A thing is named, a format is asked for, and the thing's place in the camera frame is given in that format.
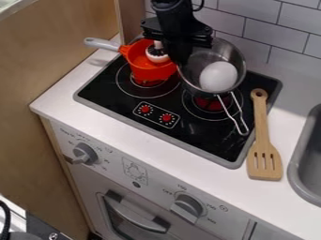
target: orange pot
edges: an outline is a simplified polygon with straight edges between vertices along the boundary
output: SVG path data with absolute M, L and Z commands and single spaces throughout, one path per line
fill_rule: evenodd
M 167 61 L 161 64 L 151 62 L 145 50 L 153 44 L 153 40 L 139 39 L 131 45 L 118 45 L 108 40 L 88 37 L 84 43 L 91 47 L 120 52 L 129 62 L 133 77 L 138 82 L 166 81 L 176 72 L 176 64 Z

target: knob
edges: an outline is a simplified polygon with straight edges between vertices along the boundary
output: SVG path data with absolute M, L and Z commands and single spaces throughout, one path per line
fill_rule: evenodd
M 86 165 L 93 165 L 99 159 L 96 152 L 83 142 L 79 142 L 72 152 L 75 158 L 69 160 L 71 164 L 84 163 Z
M 171 206 L 171 211 L 188 222 L 195 224 L 203 213 L 203 206 L 193 197 L 179 194 Z
M 141 108 L 142 113 L 149 113 L 150 112 L 150 107 L 148 105 L 144 105 Z
M 169 113 L 166 113 L 164 115 L 161 116 L 161 120 L 165 123 L 171 122 L 172 120 L 172 115 Z

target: pan handle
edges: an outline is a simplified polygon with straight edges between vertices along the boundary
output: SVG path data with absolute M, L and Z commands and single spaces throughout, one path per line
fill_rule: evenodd
M 120 44 L 116 42 L 112 42 L 101 38 L 95 38 L 95 37 L 85 38 L 84 44 L 88 47 L 111 50 L 114 52 L 118 52 L 120 48 Z
M 237 98 L 236 98 L 236 96 L 234 95 L 234 93 L 233 93 L 233 92 L 230 92 L 229 94 L 232 96 L 233 101 L 234 101 L 234 102 L 236 103 L 236 105 L 237 105 L 237 108 L 238 108 L 238 110 L 239 110 L 239 119 L 240 119 L 240 121 L 241 121 L 241 123 L 242 123 L 242 125 L 243 125 L 243 127 L 244 127 L 244 129 L 245 129 L 245 131 L 242 131 L 242 130 L 240 129 L 237 120 L 228 112 L 228 110 L 227 110 L 224 102 L 222 101 L 222 98 L 220 97 L 220 95 L 217 95 L 216 97 L 219 99 L 220 104 L 222 105 L 223 109 L 225 110 L 225 113 L 227 114 L 227 116 L 234 122 L 234 124 L 235 124 L 235 126 L 236 126 L 236 128 L 237 128 L 237 132 L 239 133 L 239 135 L 241 135 L 241 136 L 247 136 L 250 131 L 249 131 L 249 128 L 248 128 L 248 126 L 246 125 L 244 119 L 243 119 L 243 111 L 242 111 L 242 108 L 239 106 L 239 103 L 238 103 Z

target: wooden panel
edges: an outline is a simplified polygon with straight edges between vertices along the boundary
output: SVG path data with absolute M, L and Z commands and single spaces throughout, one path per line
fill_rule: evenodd
M 88 227 L 28 104 L 117 32 L 113 0 L 39 0 L 0 22 L 0 192 L 75 239 Z
M 141 20 L 145 17 L 144 0 L 115 0 L 121 40 L 129 44 L 142 33 Z

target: oven handle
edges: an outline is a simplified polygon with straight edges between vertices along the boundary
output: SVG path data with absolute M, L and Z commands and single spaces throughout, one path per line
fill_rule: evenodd
M 111 190 L 103 196 L 103 200 L 106 203 L 106 207 L 115 211 L 122 218 L 143 230 L 165 234 L 171 226 L 167 221 L 160 217 L 154 217 L 152 220 L 142 217 L 129 209 L 126 205 L 122 204 L 123 197 Z

